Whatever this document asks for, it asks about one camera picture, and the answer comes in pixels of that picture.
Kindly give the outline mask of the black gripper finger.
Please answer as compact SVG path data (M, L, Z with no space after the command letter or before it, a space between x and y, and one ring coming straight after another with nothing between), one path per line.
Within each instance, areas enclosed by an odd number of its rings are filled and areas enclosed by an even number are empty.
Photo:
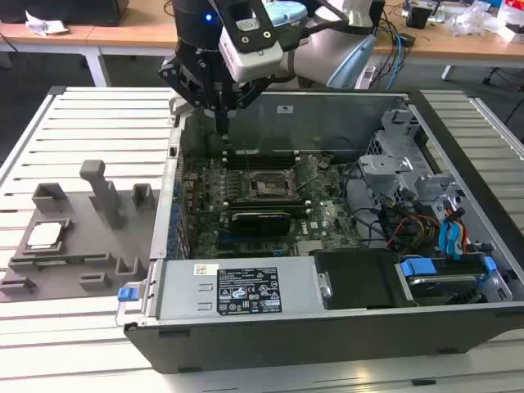
M211 79L206 61L196 61L196 71L190 71L176 56L165 59L159 70L160 78L181 98L195 108L204 110L215 121L215 131L224 134L224 112L219 104L219 91Z
M236 115L236 111L246 109L270 84L271 77L254 79L244 84L223 84L223 135L228 133L230 119Z

